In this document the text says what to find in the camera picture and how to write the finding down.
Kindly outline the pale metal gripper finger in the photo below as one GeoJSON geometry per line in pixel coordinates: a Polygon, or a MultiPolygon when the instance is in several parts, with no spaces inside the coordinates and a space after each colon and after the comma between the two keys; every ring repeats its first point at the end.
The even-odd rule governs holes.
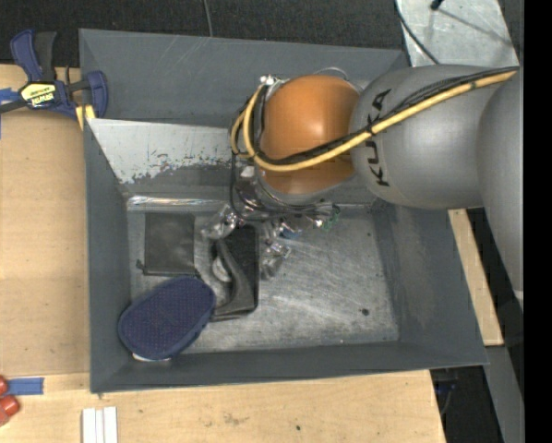
{"type": "Polygon", "coordinates": [[[240,217],[233,207],[224,205],[203,226],[201,235],[210,240],[229,236],[239,225],[240,217]]]}
{"type": "Polygon", "coordinates": [[[282,263],[291,254],[291,248],[279,241],[266,240],[259,255],[259,270],[262,279],[273,279],[282,263]]]}

